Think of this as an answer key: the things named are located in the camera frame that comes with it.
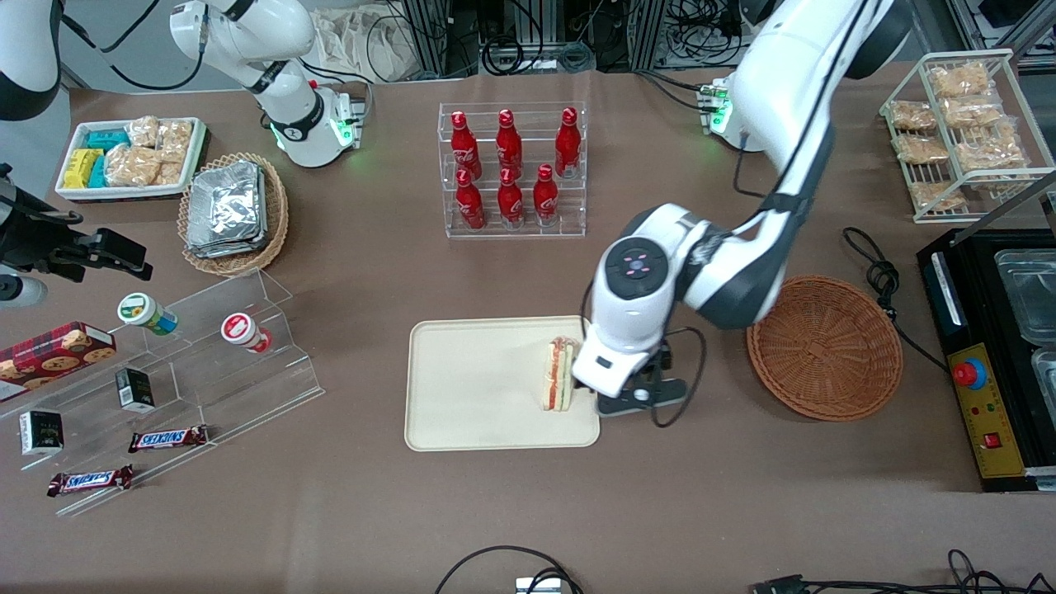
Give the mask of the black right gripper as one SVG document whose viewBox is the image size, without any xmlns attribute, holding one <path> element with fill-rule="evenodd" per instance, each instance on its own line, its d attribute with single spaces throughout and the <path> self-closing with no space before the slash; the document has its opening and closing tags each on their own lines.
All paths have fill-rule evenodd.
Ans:
<svg viewBox="0 0 1056 594">
<path fill-rule="evenodd" d="M 1 257 L 2 264 L 30 273 L 54 274 L 72 282 L 82 282 L 84 270 L 110 268 L 151 281 L 153 266 L 146 248 L 112 229 L 96 230 L 96 249 L 87 250 L 86 234 L 75 224 L 83 217 L 59 211 L 44 200 L 22 191 L 10 179 L 12 167 L 1 166 Z"/>
</svg>

